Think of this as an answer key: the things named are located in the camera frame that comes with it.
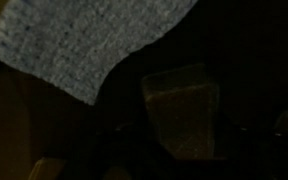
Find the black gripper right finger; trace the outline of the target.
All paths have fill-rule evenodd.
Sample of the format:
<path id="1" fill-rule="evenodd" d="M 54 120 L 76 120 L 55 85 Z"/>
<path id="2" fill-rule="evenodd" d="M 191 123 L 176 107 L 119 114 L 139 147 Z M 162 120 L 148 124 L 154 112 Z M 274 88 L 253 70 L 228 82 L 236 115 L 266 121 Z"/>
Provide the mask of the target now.
<path id="1" fill-rule="evenodd" d="M 233 124 L 217 117 L 217 155 L 232 162 L 241 180 L 288 180 L 288 135 Z"/>

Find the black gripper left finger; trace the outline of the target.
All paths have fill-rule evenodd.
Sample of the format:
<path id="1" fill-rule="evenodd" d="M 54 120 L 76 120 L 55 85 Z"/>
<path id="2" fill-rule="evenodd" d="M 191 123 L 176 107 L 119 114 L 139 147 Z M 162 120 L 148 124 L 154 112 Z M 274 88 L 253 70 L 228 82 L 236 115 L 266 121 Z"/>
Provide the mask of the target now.
<path id="1" fill-rule="evenodd" d="M 120 168 L 130 180 L 174 180 L 174 157 L 134 125 L 80 135 L 60 180 L 104 180 L 112 168 Z"/>

